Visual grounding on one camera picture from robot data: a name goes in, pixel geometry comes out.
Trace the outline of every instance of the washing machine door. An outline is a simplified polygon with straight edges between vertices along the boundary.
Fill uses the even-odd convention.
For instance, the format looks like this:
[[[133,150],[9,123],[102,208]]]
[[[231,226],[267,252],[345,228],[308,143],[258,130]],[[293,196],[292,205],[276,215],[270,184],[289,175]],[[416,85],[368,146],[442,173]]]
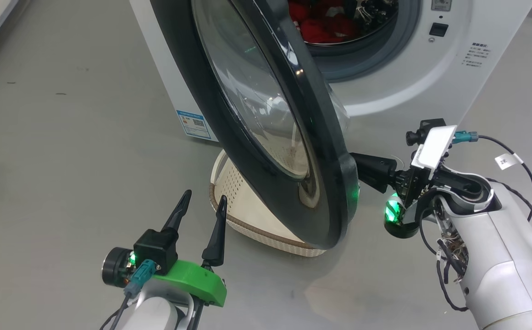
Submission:
[[[335,246],[359,191],[346,114],[286,0],[151,4],[190,92],[257,196],[304,242]]]

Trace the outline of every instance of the washing machine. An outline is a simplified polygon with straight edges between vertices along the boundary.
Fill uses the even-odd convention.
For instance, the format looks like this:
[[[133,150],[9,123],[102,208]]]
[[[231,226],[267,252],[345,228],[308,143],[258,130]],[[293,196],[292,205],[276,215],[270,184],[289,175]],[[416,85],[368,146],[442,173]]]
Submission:
[[[308,44],[287,0],[130,0],[182,123],[218,140],[260,201],[302,241],[335,246],[358,203],[349,152],[408,163],[424,119],[456,125],[532,0],[395,5],[374,31]]]

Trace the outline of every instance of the laundry basket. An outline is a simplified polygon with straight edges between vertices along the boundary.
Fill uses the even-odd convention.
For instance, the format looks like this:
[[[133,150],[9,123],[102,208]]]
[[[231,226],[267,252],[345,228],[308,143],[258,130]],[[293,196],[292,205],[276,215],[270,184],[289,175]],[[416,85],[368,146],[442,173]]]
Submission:
[[[316,257],[325,252],[303,242],[270,212],[224,150],[217,157],[211,172],[209,199],[213,209],[217,208],[222,195],[227,196],[227,223],[241,234],[303,257]]]

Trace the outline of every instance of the brown basket trim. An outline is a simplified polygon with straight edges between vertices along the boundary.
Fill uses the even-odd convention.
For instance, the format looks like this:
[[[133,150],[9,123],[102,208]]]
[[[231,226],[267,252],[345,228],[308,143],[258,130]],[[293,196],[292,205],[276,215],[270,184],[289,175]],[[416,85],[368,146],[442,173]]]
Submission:
[[[213,206],[213,209],[217,209],[218,207],[218,204],[217,204],[217,201],[215,199],[215,185],[213,183],[210,183],[209,184],[209,200],[211,201],[211,205]],[[227,219],[243,228],[246,228],[247,230],[250,230],[250,231],[253,231],[257,234],[260,234],[262,236],[266,236],[268,238],[270,238],[271,240],[275,240],[275,241],[279,241],[279,242],[283,242],[285,244],[288,244],[288,245],[291,245],[291,246],[296,246],[296,247],[299,247],[299,248],[304,248],[304,249],[316,249],[304,242],[297,242],[297,241],[293,241],[293,240],[290,240],[288,238],[285,238],[285,237],[282,237],[282,236],[278,236],[278,235],[274,235],[270,232],[267,232],[265,230],[262,230],[262,229],[259,229],[259,228],[256,228],[254,227],[253,225],[249,225],[241,220],[238,220],[236,219],[235,217],[232,217],[231,215],[229,215],[229,213],[227,214]]]

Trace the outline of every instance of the qr code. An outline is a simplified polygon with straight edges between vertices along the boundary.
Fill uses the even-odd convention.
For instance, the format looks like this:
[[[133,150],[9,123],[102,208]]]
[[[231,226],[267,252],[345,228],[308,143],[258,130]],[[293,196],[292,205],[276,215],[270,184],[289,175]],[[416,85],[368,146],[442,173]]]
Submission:
[[[199,121],[198,119],[193,119],[193,123],[197,126],[205,127],[205,123],[203,121]]]

